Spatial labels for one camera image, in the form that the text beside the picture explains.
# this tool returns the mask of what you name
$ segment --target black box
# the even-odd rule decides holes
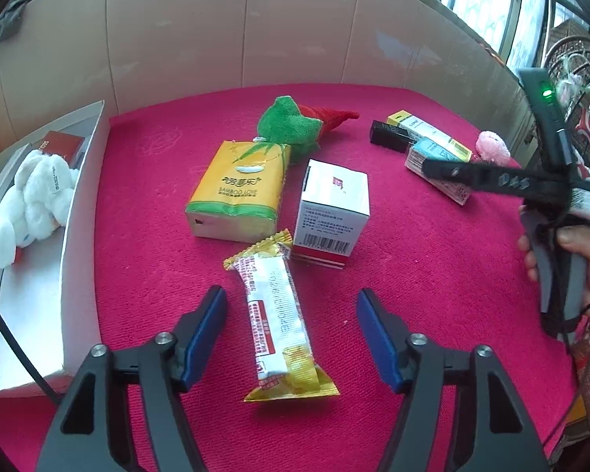
[[[382,145],[387,149],[398,152],[406,152],[407,146],[415,143],[415,140],[410,138],[401,127],[380,121],[372,122],[372,127],[369,130],[369,141],[375,145]]]

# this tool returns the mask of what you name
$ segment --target snack bar wrapper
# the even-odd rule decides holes
[[[225,269],[238,271],[247,292],[260,386],[249,392],[246,401],[339,394],[313,358],[287,264],[292,246],[291,233],[284,230],[223,263]]]

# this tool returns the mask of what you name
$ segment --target cardboard tray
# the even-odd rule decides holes
[[[31,362],[55,389],[70,384],[89,349],[101,342],[94,292],[94,216],[109,123],[104,102],[34,131],[0,154],[0,200],[30,144],[50,130],[83,136],[82,159],[68,224],[22,251],[0,270],[0,314]],[[0,334],[0,397],[41,391]]]

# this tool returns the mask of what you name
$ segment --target gray cloth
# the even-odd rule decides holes
[[[22,24],[22,11],[31,0],[11,0],[0,13],[0,42],[13,37]]]

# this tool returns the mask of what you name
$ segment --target pink fabric surface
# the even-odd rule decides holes
[[[184,206],[223,140],[250,140],[276,96],[360,112],[321,143],[315,158],[364,171],[371,218],[343,271],[292,262],[318,363],[336,398],[242,403],[256,385],[243,285],[221,262],[240,243],[195,238]],[[440,345],[491,345],[518,388],[540,438],[571,401],[571,362],[540,329],[537,287],[516,249],[520,201],[473,194],[461,208],[404,167],[405,156],[369,143],[373,119],[406,109],[473,148],[478,131],[409,90],[356,85],[244,88],[190,97],[116,117],[96,212],[96,294],[111,348],[138,345],[173,327],[212,284],[228,293],[227,324],[203,380],[183,397],[211,472],[374,471],[401,397],[382,383],[355,314],[371,287],[410,329]],[[289,168],[279,228],[295,224],[305,165]],[[149,450],[139,392],[131,390],[141,464]],[[443,468],[454,409],[446,387],[430,469]],[[45,399],[0,400],[0,444],[22,472],[35,460],[53,409]]]

